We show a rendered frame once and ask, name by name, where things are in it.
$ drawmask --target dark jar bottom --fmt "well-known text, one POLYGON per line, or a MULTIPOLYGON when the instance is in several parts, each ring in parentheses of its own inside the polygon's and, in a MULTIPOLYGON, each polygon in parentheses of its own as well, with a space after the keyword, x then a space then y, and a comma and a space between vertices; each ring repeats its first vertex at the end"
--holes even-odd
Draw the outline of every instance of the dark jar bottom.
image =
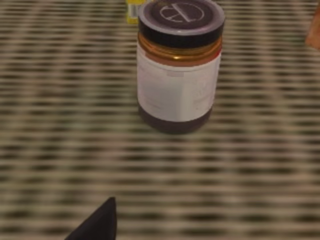
POLYGON ((210 109, 205 115, 191 121, 165 121, 147 113, 138 103, 138 111, 142 120, 150 127, 158 130, 159 132, 166 134, 188 134, 201 128, 209 119, 212 109, 210 109))

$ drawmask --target jar neck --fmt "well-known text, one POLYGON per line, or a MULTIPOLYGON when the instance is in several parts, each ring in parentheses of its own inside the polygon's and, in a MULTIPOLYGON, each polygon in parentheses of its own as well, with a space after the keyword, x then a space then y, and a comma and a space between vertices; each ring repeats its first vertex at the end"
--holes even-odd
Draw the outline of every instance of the jar neck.
POLYGON ((172 66, 186 67, 205 64, 215 59, 222 49, 222 36, 210 45, 186 49, 153 43, 139 32, 138 43, 148 58, 172 66))

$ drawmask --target jar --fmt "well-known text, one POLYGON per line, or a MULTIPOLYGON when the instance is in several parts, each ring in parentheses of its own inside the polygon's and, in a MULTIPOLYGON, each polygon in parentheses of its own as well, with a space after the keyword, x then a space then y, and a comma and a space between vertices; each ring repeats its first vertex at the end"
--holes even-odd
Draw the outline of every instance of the jar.
POLYGON ((209 119, 224 22, 223 9, 211 0, 153 0, 140 7, 137 100, 148 125, 186 134, 209 119))

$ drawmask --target striped surface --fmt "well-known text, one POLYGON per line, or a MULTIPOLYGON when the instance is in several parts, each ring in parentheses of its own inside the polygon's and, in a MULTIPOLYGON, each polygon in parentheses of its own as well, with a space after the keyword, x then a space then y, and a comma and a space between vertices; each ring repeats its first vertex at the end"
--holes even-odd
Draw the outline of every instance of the striped surface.
POLYGON ((117 240, 320 239, 316 0, 220 0, 214 110, 187 136, 136 106, 123 0, 0 0, 0 239, 64 237, 110 196, 117 240))

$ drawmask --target jar lid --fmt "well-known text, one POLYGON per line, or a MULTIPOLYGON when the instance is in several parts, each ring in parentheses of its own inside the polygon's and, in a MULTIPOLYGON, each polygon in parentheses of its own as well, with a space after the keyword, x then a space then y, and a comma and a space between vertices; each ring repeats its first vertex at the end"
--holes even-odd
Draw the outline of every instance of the jar lid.
POLYGON ((222 35, 225 14, 211 0, 153 0, 138 14, 139 31, 151 42, 171 48, 198 48, 222 35))

